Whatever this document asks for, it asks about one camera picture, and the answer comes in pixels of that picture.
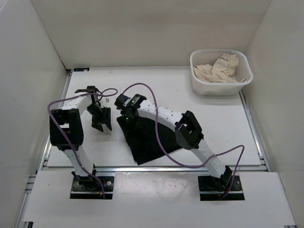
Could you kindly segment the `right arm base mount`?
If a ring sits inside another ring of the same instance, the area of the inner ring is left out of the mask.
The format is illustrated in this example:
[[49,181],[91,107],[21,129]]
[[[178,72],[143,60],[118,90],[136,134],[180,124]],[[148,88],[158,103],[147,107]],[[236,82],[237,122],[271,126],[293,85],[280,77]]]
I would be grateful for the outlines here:
[[[223,191],[220,191],[216,188],[214,183],[211,182],[211,176],[198,176],[200,201],[219,200],[222,197],[222,195],[225,193],[225,190],[230,186],[230,183]],[[241,180],[238,175],[235,175],[229,193],[222,200],[223,201],[245,200]]]

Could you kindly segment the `black trousers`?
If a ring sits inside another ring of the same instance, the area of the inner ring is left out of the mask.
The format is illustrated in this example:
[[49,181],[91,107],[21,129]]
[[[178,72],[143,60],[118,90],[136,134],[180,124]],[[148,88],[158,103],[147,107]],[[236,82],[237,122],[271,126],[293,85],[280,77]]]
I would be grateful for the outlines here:
[[[137,122],[131,125],[124,123],[120,117],[117,117],[116,120],[131,149],[133,159],[138,165],[164,156],[156,139],[154,120],[138,117]],[[162,146],[167,153],[181,148],[176,142],[175,133],[167,126],[159,123],[158,134]]]

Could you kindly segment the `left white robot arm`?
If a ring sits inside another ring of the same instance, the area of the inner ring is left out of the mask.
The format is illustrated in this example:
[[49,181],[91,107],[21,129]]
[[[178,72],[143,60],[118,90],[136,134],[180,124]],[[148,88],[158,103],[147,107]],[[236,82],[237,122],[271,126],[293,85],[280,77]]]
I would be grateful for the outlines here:
[[84,111],[91,114],[91,126],[103,132],[103,125],[110,131],[111,108],[102,104],[104,97],[109,97],[97,87],[91,85],[78,89],[70,98],[55,100],[48,104],[50,142],[62,151],[74,167],[72,172],[80,185],[89,191],[98,191],[104,195],[104,184],[96,176],[95,165],[89,160],[84,148],[84,131],[81,115]]

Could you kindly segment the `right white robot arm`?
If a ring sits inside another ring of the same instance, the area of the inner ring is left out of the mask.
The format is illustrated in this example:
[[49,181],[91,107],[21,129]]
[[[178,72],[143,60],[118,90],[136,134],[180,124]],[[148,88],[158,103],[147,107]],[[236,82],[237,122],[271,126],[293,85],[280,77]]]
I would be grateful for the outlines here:
[[211,187],[218,191],[229,188],[233,181],[233,172],[208,146],[193,112],[172,111],[158,106],[140,94],[132,98],[120,94],[114,104],[128,120],[143,117],[169,128],[175,133],[176,143],[181,148],[191,151],[207,168]]

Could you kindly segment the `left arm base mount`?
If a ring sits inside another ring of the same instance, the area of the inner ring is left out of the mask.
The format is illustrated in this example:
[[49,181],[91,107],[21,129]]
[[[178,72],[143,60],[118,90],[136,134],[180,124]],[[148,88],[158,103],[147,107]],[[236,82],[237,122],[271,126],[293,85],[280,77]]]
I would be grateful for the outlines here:
[[80,177],[72,172],[73,182],[71,185],[71,199],[88,199],[88,200],[111,200],[114,191],[114,176],[97,176],[101,181],[104,191],[99,181],[91,176]]

